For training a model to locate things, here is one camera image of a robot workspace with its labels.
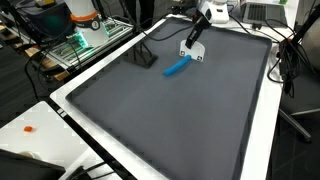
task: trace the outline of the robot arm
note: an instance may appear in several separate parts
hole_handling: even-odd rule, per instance
[[[195,41],[200,37],[204,29],[208,29],[212,23],[225,24],[229,21],[227,0],[213,0],[200,2],[193,16],[194,28],[187,38],[186,46],[191,49]]]

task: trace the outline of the floor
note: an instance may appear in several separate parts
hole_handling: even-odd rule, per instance
[[[113,15],[122,15],[118,0],[108,0]],[[155,0],[155,17],[160,17],[172,5],[171,2]],[[311,1],[300,0],[297,21],[303,23],[304,14],[309,10]],[[26,58],[16,54],[10,47],[0,49],[0,127],[14,119],[36,103],[31,85],[23,71]],[[47,85],[43,88],[31,67],[38,93],[43,100],[60,87],[62,83]],[[306,144],[285,121],[279,119],[270,162],[271,180],[318,180],[320,179],[320,114],[306,121],[300,121],[313,136],[313,143]]]

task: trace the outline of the blue object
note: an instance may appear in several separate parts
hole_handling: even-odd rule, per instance
[[[171,68],[166,69],[163,74],[165,76],[171,76],[172,74],[176,73],[179,69],[181,69],[184,65],[186,65],[191,60],[191,56],[187,55],[182,58],[179,62],[173,65]]]

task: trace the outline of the metal stand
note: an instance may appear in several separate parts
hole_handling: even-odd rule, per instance
[[[286,114],[283,110],[279,109],[279,115],[286,120],[294,129],[296,129],[307,142],[311,142],[311,135],[306,131],[292,116]]]
[[[126,61],[144,68],[150,68],[157,59],[158,56],[152,54],[144,42],[140,42],[129,49]]]

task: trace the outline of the laptop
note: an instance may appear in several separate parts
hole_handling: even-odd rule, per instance
[[[268,21],[273,27],[287,27],[287,19],[283,5],[250,2],[249,0],[240,0],[241,14],[244,23],[262,24],[266,26],[266,20],[274,19],[276,21]]]

